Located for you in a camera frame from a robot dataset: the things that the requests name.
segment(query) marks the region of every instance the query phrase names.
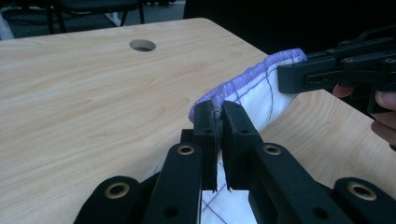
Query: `purple trim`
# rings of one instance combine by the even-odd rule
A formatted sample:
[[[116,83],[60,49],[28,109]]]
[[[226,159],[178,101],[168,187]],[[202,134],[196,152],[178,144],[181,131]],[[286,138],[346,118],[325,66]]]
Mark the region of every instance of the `purple trim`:
[[[253,81],[256,77],[260,74],[265,73],[268,71],[269,67],[273,64],[280,63],[292,58],[299,57],[299,61],[306,61],[305,54],[301,49],[289,49],[283,50],[278,53],[269,55],[267,58],[264,59],[263,62],[256,64],[254,67],[249,67],[244,73],[241,75],[234,77],[233,79],[223,82],[214,88],[212,91],[205,94],[201,97],[198,101],[194,103],[190,110],[189,119],[191,122],[194,121],[194,107],[195,105],[211,100],[212,105],[215,109],[221,108],[225,98],[230,96],[231,94],[237,92],[239,89],[246,86],[249,82]]]

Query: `white fabric with purple edge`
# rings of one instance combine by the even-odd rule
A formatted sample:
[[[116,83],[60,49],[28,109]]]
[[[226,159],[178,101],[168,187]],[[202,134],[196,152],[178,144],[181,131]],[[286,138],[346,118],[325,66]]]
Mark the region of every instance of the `white fabric with purple edge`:
[[[243,74],[218,85],[194,105],[210,100],[221,111],[224,100],[242,105],[255,128],[260,132],[277,119],[297,94],[279,92],[277,71],[279,65],[306,61],[300,49],[290,49],[269,55],[263,62],[250,67]],[[194,121],[193,107],[189,114]],[[218,162],[218,191],[203,192],[201,223],[256,223],[245,190],[228,191],[222,160]]]

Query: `fingernail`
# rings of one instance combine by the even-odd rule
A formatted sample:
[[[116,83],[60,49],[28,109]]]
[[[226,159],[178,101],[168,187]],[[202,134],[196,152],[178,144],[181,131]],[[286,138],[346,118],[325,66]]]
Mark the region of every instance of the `fingernail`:
[[[378,91],[377,100],[381,105],[396,106],[396,91]]]

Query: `table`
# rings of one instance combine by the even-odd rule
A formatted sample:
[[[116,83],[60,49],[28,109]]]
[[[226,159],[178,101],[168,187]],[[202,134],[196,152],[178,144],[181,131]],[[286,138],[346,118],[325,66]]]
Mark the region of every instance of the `table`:
[[[105,179],[158,172],[192,103],[265,56],[205,19],[1,41],[0,222],[71,223]],[[313,91],[262,138],[320,183],[356,176],[395,197],[396,153],[370,122]]]

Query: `fabric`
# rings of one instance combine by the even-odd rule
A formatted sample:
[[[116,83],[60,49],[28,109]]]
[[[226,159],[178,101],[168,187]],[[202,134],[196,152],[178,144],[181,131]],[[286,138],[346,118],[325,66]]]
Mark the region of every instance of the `fabric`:
[[[238,77],[218,85],[194,105],[210,100],[215,110],[220,112],[224,100],[238,103],[245,108],[260,132],[277,119],[296,97],[296,94],[279,92],[276,68],[301,61],[306,61],[306,57],[300,49],[270,55]],[[193,108],[189,114],[191,122],[194,122]],[[227,190],[222,160],[218,162],[218,186],[217,192],[203,192],[201,223],[256,223],[248,203],[248,191]]]

